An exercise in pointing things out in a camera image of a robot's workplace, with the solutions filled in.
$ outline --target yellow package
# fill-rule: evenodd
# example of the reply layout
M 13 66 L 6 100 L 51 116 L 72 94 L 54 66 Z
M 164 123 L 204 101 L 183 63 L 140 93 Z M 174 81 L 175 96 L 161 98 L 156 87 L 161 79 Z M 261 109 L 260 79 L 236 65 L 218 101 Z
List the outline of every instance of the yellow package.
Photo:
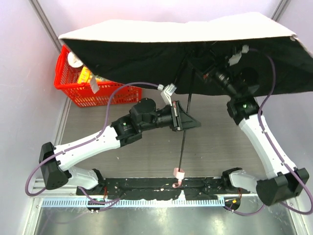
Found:
M 78 84 L 89 83 L 90 80 L 92 79 L 92 76 L 93 76 L 92 72 L 86 66 L 84 66 L 80 75 L 79 75 L 77 83 Z M 99 76 L 96 76 L 96 81 L 97 82 L 104 82 L 104 81 L 108 81 L 108 80 L 101 78 Z

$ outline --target gray floor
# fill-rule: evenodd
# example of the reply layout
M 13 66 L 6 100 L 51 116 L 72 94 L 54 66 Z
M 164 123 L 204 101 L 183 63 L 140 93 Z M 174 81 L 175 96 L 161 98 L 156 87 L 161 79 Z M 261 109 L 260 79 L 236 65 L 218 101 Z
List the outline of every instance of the gray floor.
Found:
M 159 91 L 146 90 L 144 96 L 164 102 Z M 185 107 L 187 95 L 174 95 Z M 264 176 L 260 159 L 247 137 L 228 116 L 226 96 L 193 95 L 190 114 L 202 127 L 187 131 L 182 168 L 186 176 L 219 176 L 224 170 L 242 167 L 256 176 Z M 133 104 L 112 105 L 109 122 L 126 115 Z M 72 142 L 100 130 L 106 106 L 78 108 L 71 105 L 63 143 Z M 143 133 L 143 139 L 123 148 L 101 153 L 77 165 L 99 169 L 105 177 L 170 177 L 178 167 L 182 132 L 169 128 Z
M 256 211 L 256 198 L 242 199 L 241 212 Z M 116 208 L 90 214 L 84 208 L 43 208 L 35 235 L 295 235 L 287 209 L 280 204 L 254 216 L 222 207 Z

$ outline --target wooden table surface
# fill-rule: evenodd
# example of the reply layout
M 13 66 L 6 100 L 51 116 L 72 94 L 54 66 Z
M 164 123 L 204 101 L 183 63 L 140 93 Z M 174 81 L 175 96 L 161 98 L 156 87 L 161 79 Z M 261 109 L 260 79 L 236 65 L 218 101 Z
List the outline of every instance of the wooden table surface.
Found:
M 144 90 L 158 108 L 164 107 L 159 91 Z M 173 95 L 184 108 L 187 95 Z M 226 110 L 227 96 L 192 96 L 190 115 L 202 127 L 186 133 L 182 169 L 187 177 L 220 176 L 224 170 L 242 167 L 258 177 L 265 172 L 252 144 Z M 109 123 L 128 114 L 134 104 L 112 105 Z M 78 108 L 71 104 L 62 143 L 72 142 L 99 131 L 106 106 Z M 143 138 L 119 149 L 106 151 L 77 164 L 101 171 L 104 177 L 171 177 L 178 167 L 182 132 L 161 128 L 143 133 Z

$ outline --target black umbrella canopy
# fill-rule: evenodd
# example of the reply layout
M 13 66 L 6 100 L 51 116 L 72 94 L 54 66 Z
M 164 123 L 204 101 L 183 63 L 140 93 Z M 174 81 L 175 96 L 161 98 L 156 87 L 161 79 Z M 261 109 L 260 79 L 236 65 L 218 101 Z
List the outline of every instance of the black umbrella canopy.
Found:
M 219 18 L 210 22 L 157 23 L 112 20 L 59 37 L 96 75 L 120 82 L 175 83 L 176 93 L 223 95 L 215 83 L 203 79 L 208 68 L 230 57 L 234 48 L 248 45 L 261 53 L 243 53 L 227 69 L 237 75 L 245 68 L 257 72 L 267 95 L 272 84 L 270 56 L 276 67 L 274 94 L 313 91 L 313 58 L 296 35 L 260 13 Z

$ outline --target red basket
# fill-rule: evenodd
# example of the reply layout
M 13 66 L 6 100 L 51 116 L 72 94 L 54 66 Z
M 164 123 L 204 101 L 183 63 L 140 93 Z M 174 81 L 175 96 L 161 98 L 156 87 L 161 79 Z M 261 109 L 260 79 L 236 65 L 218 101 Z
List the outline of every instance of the red basket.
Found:
M 55 68 L 54 86 L 62 90 L 77 106 L 90 107 L 107 105 L 110 95 L 123 84 L 116 82 L 98 82 L 100 90 L 94 94 L 89 83 L 78 84 L 80 71 L 69 66 L 67 55 L 69 49 L 62 47 L 61 54 Z M 114 96 L 112 104 L 134 103 L 141 100 L 142 89 L 138 87 L 124 87 Z

